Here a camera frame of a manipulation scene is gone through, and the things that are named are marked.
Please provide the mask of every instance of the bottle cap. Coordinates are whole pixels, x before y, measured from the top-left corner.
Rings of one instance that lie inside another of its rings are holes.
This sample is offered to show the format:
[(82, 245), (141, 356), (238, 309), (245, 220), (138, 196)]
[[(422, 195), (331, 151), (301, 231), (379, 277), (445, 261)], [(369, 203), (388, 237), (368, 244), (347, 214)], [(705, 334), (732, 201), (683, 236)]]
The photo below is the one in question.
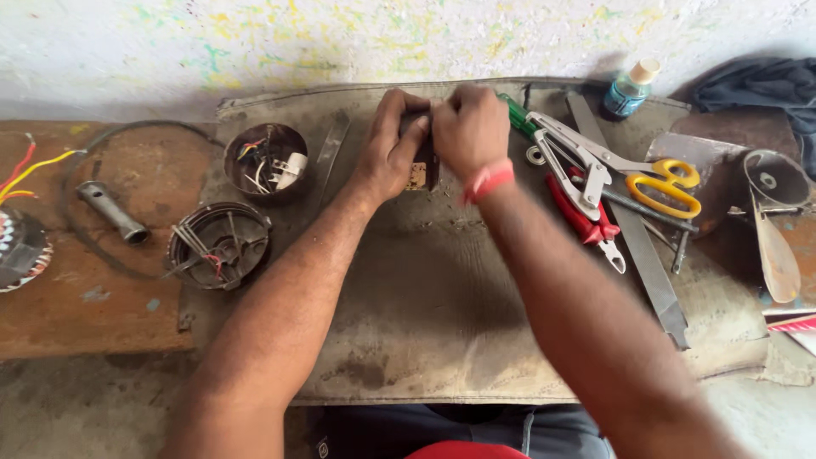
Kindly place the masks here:
[(641, 59), (629, 72), (629, 78), (636, 84), (649, 84), (660, 72), (660, 63), (650, 57)]

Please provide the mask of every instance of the hand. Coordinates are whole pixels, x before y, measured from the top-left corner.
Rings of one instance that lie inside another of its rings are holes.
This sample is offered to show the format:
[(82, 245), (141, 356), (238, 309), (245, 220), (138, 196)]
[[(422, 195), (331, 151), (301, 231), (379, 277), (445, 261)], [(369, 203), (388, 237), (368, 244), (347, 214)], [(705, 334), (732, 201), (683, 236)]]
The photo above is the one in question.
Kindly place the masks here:
[(508, 106), (488, 87), (460, 85), (432, 114), (433, 149), (460, 180), (508, 156)]
[(349, 183), (361, 186), (379, 206), (396, 197), (408, 184), (411, 164), (428, 138), (430, 122), (419, 117), (400, 138), (400, 120), (405, 112), (428, 110), (431, 101), (400, 89), (390, 89), (377, 106), (366, 141)]

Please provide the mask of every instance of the white painted wall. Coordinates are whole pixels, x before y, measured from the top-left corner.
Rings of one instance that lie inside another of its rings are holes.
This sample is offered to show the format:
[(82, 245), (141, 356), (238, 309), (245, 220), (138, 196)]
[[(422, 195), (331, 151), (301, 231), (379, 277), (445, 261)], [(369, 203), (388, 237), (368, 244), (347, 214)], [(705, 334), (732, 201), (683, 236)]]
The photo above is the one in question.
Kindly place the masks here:
[(746, 54), (816, 56), (810, 0), (0, 0), (0, 118), (212, 121), (337, 82), (586, 77), (668, 95)]

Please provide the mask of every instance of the plastic bottle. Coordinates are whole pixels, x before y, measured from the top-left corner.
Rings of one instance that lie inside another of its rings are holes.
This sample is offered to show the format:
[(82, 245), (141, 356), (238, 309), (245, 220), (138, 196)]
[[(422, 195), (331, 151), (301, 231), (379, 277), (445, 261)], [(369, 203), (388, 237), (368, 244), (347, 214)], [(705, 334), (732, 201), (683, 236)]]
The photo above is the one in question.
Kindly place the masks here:
[(640, 107), (652, 91), (652, 80), (660, 71), (654, 59), (641, 59), (628, 74), (612, 82), (601, 102), (601, 117), (607, 121), (623, 121)]

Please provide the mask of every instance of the red wrist band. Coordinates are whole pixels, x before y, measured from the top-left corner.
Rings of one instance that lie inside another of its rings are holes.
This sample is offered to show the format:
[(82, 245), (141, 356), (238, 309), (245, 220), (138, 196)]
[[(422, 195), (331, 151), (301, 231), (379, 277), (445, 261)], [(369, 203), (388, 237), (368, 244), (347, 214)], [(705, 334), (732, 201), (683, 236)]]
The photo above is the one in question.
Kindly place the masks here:
[(477, 203), (479, 199), (482, 199), (497, 186), (515, 179), (516, 176), (513, 174), (510, 158), (488, 164), (473, 174), (468, 181), (464, 182), (462, 203)]

